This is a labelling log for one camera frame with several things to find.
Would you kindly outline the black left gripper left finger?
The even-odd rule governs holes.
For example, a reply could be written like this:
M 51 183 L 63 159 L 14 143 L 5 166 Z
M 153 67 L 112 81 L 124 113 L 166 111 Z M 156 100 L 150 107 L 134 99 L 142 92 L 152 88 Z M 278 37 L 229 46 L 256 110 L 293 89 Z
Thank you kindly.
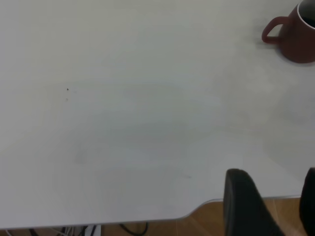
M 226 236 L 283 236 L 253 179 L 240 169 L 225 175 L 223 221 Z

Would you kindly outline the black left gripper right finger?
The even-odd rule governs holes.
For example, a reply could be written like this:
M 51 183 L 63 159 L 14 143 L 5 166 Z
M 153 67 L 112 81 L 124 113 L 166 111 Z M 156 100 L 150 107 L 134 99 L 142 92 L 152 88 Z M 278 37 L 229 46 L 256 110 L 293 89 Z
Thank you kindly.
M 308 236 L 315 235 L 315 168 L 305 177 L 299 205 L 299 216 Z

